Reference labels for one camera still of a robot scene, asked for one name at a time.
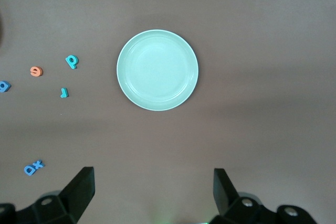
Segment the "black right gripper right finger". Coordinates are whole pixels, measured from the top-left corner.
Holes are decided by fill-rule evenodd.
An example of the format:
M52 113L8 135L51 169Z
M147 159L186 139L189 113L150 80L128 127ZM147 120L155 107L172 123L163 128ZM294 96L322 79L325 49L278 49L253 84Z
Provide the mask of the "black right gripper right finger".
M219 214L209 224L317 224L304 209L281 205L267 209L251 196L241 196L226 171L214 169L213 196Z

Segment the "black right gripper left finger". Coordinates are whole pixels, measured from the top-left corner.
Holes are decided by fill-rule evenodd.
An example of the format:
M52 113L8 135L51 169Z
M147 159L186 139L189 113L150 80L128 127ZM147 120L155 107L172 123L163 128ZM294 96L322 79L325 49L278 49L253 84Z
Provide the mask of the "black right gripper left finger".
M77 224L95 195L94 168L84 167L58 194L39 198L20 211L0 204L0 224Z

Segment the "teal foam letter p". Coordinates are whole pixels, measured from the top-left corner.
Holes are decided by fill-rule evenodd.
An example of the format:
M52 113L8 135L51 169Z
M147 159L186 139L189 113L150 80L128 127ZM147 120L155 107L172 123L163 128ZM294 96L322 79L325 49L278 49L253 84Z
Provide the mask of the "teal foam letter p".
M71 69L76 69L77 64L79 62L77 56L75 55L69 55L65 58L66 63L69 65Z

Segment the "light green round plate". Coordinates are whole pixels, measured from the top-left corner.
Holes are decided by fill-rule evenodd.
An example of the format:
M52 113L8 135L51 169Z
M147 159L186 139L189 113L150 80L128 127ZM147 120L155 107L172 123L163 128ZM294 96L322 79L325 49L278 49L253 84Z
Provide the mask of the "light green round plate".
M116 73L122 92L131 102L150 111L166 111L192 95L199 67L194 50L184 38L153 29L125 43Z

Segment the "brown table cover sheet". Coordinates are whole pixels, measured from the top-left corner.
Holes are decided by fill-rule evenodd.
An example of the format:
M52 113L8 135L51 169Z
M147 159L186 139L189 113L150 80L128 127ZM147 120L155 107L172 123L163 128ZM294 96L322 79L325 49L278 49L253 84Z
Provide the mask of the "brown table cover sheet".
M172 110L136 106L117 81L120 50L149 29L198 59ZM0 80L1 203L25 208L92 166L80 224L208 222L224 168L267 208L336 224L336 0L0 0Z

